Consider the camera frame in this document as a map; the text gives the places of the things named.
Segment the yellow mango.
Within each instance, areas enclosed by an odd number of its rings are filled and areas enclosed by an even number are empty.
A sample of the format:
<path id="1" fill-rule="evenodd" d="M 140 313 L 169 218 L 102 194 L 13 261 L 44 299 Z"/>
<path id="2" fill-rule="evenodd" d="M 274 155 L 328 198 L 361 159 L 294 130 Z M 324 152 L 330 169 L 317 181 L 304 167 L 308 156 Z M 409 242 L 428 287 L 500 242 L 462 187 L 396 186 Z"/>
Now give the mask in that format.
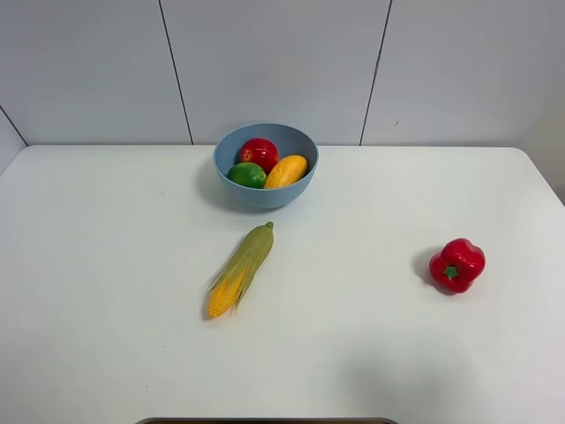
<path id="1" fill-rule="evenodd" d="M 288 155 L 269 172 L 264 189 L 276 189 L 298 182 L 308 171 L 308 162 L 301 155 Z"/>

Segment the green lime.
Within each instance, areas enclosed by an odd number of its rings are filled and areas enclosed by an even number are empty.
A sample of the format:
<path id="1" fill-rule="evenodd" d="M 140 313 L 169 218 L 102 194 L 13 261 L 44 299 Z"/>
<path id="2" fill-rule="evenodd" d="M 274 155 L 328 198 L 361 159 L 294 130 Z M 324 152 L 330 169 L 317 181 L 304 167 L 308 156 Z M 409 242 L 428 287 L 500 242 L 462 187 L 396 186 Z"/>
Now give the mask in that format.
<path id="1" fill-rule="evenodd" d="M 241 162 L 229 169 L 227 178 L 240 186 L 263 189 L 267 174 L 257 163 Z"/>

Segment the red apple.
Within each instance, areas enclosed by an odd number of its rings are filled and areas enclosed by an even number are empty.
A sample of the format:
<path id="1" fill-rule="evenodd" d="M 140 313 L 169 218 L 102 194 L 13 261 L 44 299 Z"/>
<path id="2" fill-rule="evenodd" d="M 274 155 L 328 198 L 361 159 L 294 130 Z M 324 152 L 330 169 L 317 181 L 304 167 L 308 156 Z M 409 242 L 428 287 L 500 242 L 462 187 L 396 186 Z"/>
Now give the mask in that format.
<path id="1" fill-rule="evenodd" d="M 240 149 L 241 163 L 255 163 L 267 174 L 279 162 L 279 153 L 273 142 L 264 138 L 249 139 Z"/>

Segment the blue plastic bowl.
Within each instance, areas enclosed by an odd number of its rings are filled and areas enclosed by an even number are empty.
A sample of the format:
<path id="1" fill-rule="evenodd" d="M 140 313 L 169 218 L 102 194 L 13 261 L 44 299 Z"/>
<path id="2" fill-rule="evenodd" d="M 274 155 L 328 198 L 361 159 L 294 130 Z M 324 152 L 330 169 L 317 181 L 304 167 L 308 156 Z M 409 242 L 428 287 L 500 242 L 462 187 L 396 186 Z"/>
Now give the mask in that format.
<path id="1" fill-rule="evenodd" d="M 296 183 L 281 188 L 259 189 L 236 184 L 228 179 L 241 147 L 251 138 L 272 141 L 280 154 L 301 155 L 307 161 L 307 173 Z M 215 146 L 213 163 L 225 190 L 249 208 L 281 208 L 294 201 L 310 184 L 319 160 L 319 150 L 305 133 L 287 125 L 260 123 L 247 125 L 229 133 Z"/>

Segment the corn cob with husk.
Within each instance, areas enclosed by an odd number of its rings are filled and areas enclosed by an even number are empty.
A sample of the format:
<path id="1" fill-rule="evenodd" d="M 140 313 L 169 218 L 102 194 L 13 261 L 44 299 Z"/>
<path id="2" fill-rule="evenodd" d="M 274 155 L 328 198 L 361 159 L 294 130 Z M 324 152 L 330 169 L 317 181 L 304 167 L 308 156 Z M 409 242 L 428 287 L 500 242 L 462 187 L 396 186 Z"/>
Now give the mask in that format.
<path id="1" fill-rule="evenodd" d="M 274 223 L 253 228 L 241 241 L 207 290 L 206 317 L 235 312 L 274 244 Z"/>

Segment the red bell pepper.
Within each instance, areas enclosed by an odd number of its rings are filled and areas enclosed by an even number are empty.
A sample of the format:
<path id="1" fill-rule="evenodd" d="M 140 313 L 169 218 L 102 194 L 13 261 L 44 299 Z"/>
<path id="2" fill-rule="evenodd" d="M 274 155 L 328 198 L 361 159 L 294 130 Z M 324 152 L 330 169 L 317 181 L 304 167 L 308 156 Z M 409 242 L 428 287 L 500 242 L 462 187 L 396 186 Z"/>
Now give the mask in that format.
<path id="1" fill-rule="evenodd" d="M 432 279 L 443 290 L 455 294 L 467 292 L 486 266 L 483 250 L 467 238 L 449 241 L 429 261 Z"/>

